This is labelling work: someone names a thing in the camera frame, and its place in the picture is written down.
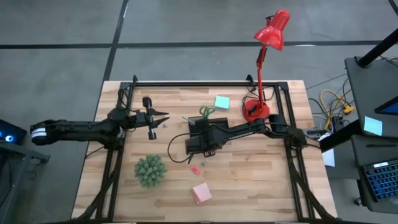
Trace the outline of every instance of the blue light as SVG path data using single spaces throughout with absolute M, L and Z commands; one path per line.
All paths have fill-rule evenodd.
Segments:
M 6 136 L 6 142 L 12 142 L 12 140 L 14 140 L 14 137 Z

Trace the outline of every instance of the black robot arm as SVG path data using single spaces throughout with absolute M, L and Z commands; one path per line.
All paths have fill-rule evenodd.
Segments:
M 156 139 L 154 128 L 169 119 L 162 118 L 154 121 L 153 116 L 166 115 L 151 108 L 149 97 L 142 99 L 147 113 L 135 110 L 136 115 L 127 115 L 124 110 L 115 108 L 108 113 L 108 117 L 102 121 L 67 121 L 45 120 L 30 126 L 32 142 L 38 146 L 53 144 L 57 141 L 98 141 L 105 149 L 118 145 L 118 135 L 121 129 L 135 129 L 144 126 L 149 127 L 149 139 Z
M 270 138 L 289 139 L 289 144 L 292 147 L 307 145 L 301 129 L 276 124 L 277 128 L 272 130 L 266 124 L 272 124 L 271 128 L 275 127 L 275 124 L 266 123 L 264 119 L 257 119 L 231 128 L 228 127 L 227 118 L 197 119 L 195 124 L 189 127 L 190 139 L 185 140 L 185 153 L 190 155 L 190 158 L 198 153 L 203 153 L 205 157 L 214 156 L 216 150 L 221 149 L 228 141 L 257 133 Z

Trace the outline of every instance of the small red block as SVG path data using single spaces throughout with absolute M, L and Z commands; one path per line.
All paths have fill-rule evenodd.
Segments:
M 191 170 L 196 173 L 197 175 L 200 174 L 200 170 L 198 170 L 198 168 L 196 168 L 195 166 L 191 166 Z

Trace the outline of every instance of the teal sticky note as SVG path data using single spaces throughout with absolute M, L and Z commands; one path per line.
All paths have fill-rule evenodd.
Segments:
M 217 108 L 228 109 L 229 108 L 229 97 L 216 96 L 216 103 L 214 105 Z
M 363 129 L 364 131 L 381 136 L 381 133 L 383 132 L 383 122 L 365 116 L 365 125 Z

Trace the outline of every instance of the lamp shade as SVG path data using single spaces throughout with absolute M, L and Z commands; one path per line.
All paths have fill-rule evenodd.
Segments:
M 286 9 L 279 9 L 272 18 L 268 26 L 261 29 L 254 38 L 260 40 L 263 44 L 282 50 L 284 47 L 283 30 L 290 19 L 290 13 Z

